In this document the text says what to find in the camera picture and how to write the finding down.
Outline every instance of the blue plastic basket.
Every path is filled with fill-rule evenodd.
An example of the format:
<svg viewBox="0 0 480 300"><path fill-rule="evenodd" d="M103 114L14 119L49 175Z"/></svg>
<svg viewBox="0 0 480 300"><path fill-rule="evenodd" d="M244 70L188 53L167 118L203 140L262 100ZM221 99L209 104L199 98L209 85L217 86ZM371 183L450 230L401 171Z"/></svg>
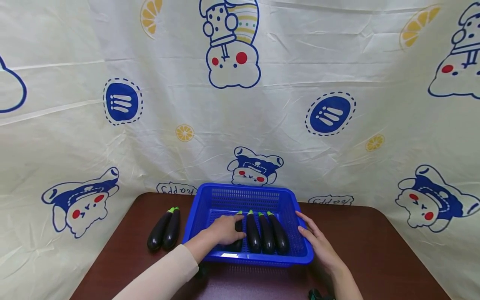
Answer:
<svg viewBox="0 0 480 300"><path fill-rule="evenodd" d="M288 235L290 242L288 254L250 253L244 239L241 252L228 252L224 247L217 246L205 257L205 261L288 267L293 264L309 264L313 260L312 245L300 235L297 228L299 225L305 227L305 222L295 214L295 210L300 211L295 194L282 188L202 184L190 210L183 243L210 226L221 215L234 215L241 210L246 216L250 209L255 213L257 227L258 212L266 214L270 211L275 214Z"/></svg>

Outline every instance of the basket rim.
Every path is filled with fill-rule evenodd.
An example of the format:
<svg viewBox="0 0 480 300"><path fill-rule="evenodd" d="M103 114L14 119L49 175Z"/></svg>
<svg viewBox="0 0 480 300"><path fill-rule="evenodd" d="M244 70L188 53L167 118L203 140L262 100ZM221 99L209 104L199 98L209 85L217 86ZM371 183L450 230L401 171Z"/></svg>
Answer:
<svg viewBox="0 0 480 300"><path fill-rule="evenodd" d="M190 234L192 232L192 227L193 227L193 220L195 219L195 214L198 209L198 205L200 203L200 195L202 194L202 191L206 187L217 187L217 188L235 188L235 189L240 189L240 190L258 190L258 191L263 191L266 192L266 190L270 192L287 192L290 194L293 202L293 206L295 210L301 211L299 203L297 201L297 197L295 197L295 194L287 189L287 188L280 188L280 187L257 187L257 186L248 186L248 185L233 185L233 184L224 184L224 183L203 183L198 187L197 194L195 195L195 198L193 199L192 207L190 209L190 213L188 216L187 224L185 226L185 233L183 235L182 239L182 244L188 242ZM306 228L305 222L297 217L300 226ZM255 263L257 262L259 265L263 263L275 263L275 264L309 264L313 260L313 247L308 242L306 238L303 238L306 246L307 253L305 256L287 256L287 255L270 255L270 254L261 254L261 253L241 253L242 257L239 257L238 252L228 252L228 251L211 251L207 256L205 257L205 260L208 260L208 258L215 259L216 261L218 259L226 259L228 262L231 262L231 260L235 260L235 263L241 264L242 261L249 261L250 263Z"/></svg>

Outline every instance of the eggplant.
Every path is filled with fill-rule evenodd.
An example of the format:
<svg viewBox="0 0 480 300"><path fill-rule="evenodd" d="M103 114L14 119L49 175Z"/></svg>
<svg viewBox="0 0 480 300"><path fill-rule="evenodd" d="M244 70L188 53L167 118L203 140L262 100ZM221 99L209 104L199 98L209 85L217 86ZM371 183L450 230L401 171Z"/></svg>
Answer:
<svg viewBox="0 0 480 300"><path fill-rule="evenodd" d="M180 233L180 209L175 207L173 211L172 218L168 223L167 230L165 230L165 235L163 236L163 249L170 250L172 249L179 238Z"/></svg>
<svg viewBox="0 0 480 300"><path fill-rule="evenodd" d="M271 212L267 212L267 215L273 228L273 237L275 239L276 252L280 255L286 255L290 250L288 236L285 233L282 224L280 224L275 215Z"/></svg>
<svg viewBox="0 0 480 300"><path fill-rule="evenodd" d="M258 212L258 224L260 224L262 252L265 254L273 254L275 252L275 241L273 238L272 228L270 227L265 215L261 212Z"/></svg>
<svg viewBox="0 0 480 300"><path fill-rule="evenodd" d="M172 218L172 213L175 210L175 207L167 210L166 213L158 220L156 225L153 227L152 232L147 239L147 248L151 252L156 252L160 247L162 247L163 242L163 235L165 233L165 229L167 229L168 222L170 218Z"/></svg>
<svg viewBox="0 0 480 300"><path fill-rule="evenodd" d="M258 228L252 210L247 214L247 241L251 253L260 253L262 251L260 235L258 234Z"/></svg>
<svg viewBox="0 0 480 300"><path fill-rule="evenodd" d="M240 210L237 212L237 215L242 215L242 211ZM243 224L242 220L235 222L235 230L237 232L242 232L243 231ZM227 246L227 251L231 252L241 252L241 248L243 246L243 239L240 239L238 241L233 242L232 244Z"/></svg>

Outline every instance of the speech bubble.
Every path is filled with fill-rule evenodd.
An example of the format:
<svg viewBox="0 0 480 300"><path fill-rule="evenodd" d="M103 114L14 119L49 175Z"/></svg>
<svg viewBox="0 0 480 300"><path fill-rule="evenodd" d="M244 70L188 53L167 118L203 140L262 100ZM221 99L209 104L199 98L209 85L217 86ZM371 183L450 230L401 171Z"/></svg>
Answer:
<svg viewBox="0 0 480 300"><path fill-rule="evenodd" d="M197 188L184 183L159 183L156 191L164 194L196 195Z"/></svg>
<svg viewBox="0 0 480 300"><path fill-rule="evenodd" d="M308 203L316 204L336 204L336 205L352 205L355 199L353 196L316 196L310 198Z"/></svg>
<svg viewBox="0 0 480 300"><path fill-rule="evenodd" d="M17 73L7 68L0 57L0 113L19 109L27 98L27 87Z"/></svg>

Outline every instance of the black object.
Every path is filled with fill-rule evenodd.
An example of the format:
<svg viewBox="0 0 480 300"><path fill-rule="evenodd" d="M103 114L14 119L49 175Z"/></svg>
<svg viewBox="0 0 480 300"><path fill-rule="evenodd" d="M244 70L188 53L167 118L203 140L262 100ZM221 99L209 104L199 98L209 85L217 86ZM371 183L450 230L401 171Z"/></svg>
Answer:
<svg viewBox="0 0 480 300"><path fill-rule="evenodd" d="M308 300L322 300L322 295L316 288L312 288L308 292Z"/></svg>
<svg viewBox="0 0 480 300"><path fill-rule="evenodd" d="M290 250L290 243L288 242L287 234L274 214L267 212L267 215L273 228L276 252L280 255L286 255Z"/></svg>
<svg viewBox="0 0 480 300"><path fill-rule="evenodd" d="M237 215L242 215L243 212L240 210L237 212ZM242 232L243 231L243 224L242 220L235 222L235 230L237 232ZM236 242L233 242L232 244L227 246L227 251L232 251L232 252L241 252L241 248L243 246L243 239L240 239Z"/></svg>
<svg viewBox="0 0 480 300"><path fill-rule="evenodd" d="M173 211L172 218L168 223L167 230L165 230L165 235L163 236L163 249L170 250L175 246L179 238L180 233L180 209L175 207Z"/></svg>
<svg viewBox="0 0 480 300"><path fill-rule="evenodd" d="M247 241L251 253L260 253L262 251L260 234L258 234L258 228L252 210L247 214Z"/></svg>
<svg viewBox="0 0 480 300"><path fill-rule="evenodd" d="M163 235L165 229L167 229L168 222L172 218L172 213L175 210L175 207L169 209L163 216L158 220L156 225L153 227L152 232L147 239L147 248L151 252L156 252L160 247L162 247Z"/></svg>
<svg viewBox="0 0 480 300"><path fill-rule="evenodd" d="M275 241L273 238L272 228L270 227L265 215L261 212L258 213L258 224L260 224L262 251L265 254L273 254L275 252Z"/></svg>
<svg viewBox="0 0 480 300"><path fill-rule="evenodd" d="M198 272L193 276L195 279L203 279L207 276L208 269L203 262L198 264Z"/></svg>

